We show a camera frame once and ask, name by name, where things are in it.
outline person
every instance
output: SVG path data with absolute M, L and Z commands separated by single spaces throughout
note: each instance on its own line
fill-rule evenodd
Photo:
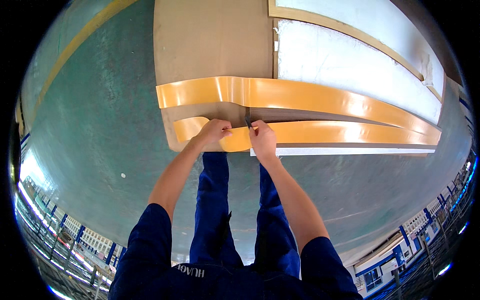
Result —
M 261 120 L 252 126 L 260 161 L 254 263 L 243 265 L 229 227 L 227 154 L 205 152 L 190 263 L 171 266 L 173 212 L 185 181 L 202 148 L 231 135 L 230 122 L 211 120 L 156 182 L 109 299 L 362 299 L 315 205 L 276 156 L 274 131 Z

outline left hand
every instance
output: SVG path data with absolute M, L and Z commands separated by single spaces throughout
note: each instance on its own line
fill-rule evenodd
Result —
M 195 140 L 203 145 L 218 142 L 226 136 L 231 136 L 232 124 L 229 121 L 213 119 L 210 120 L 195 136 Z

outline orange plastic strip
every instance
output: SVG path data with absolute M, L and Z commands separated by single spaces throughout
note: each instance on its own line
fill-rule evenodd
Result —
M 159 85 L 156 92 L 160 108 L 232 102 L 252 108 L 289 108 L 360 117 L 422 133 L 437 142 L 441 134 L 437 128 L 398 107 L 320 84 L 219 76 Z
M 179 142 L 196 136 L 208 122 L 205 117 L 193 117 L 173 122 Z M 296 121 L 270 123 L 277 143 L 382 143 L 437 145 L 435 138 L 410 130 L 359 122 Z M 250 149 L 247 127 L 230 129 L 231 136 L 220 140 L 222 149 L 237 152 Z

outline blue pants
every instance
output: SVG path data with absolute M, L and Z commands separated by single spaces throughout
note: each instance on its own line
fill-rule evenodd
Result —
M 195 211 L 190 263 L 221 263 L 241 268 L 228 213 L 228 163 L 225 152 L 205 152 Z M 249 266 L 264 273 L 280 271 L 299 277 L 300 258 L 275 185 L 260 165 L 260 209 L 257 215 L 255 261 Z

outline hand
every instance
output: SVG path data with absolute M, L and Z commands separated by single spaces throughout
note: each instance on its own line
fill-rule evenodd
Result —
M 276 135 L 267 123 L 258 120 L 252 123 L 249 136 L 252 143 L 253 150 L 257 155 L 258 160 L 262 165 L 276 159 Z
M 202 130 L 193 138 L 202 145 L 218 142 L 226 136 L 231 136 L 232 124 L 229 121 L 213 119 L 204 125 Z

